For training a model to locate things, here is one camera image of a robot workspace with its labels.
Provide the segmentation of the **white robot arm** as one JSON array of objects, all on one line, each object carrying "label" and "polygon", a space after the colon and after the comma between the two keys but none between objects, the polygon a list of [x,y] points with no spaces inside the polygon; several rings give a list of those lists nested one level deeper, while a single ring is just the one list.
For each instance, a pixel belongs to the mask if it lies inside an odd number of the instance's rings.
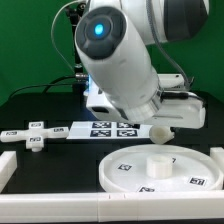
[{"label": "white robot arm", "polygon": [[178,128],[204,125],[202,99],[151,64],[147,47],[194,37],[209,0],[87,0],[75,33],[91,77],[86,107],[99,120]]}]

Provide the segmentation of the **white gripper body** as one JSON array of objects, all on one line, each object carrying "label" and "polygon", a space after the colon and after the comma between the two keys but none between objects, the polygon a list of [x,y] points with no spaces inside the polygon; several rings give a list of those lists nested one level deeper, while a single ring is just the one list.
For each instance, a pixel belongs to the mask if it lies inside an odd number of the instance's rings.
[{"label": "white gripper body", "polygon": [[135,124],[199,129],[204,126],[206,109],[197,99],[165,100],[154,114],[135,121]]}]

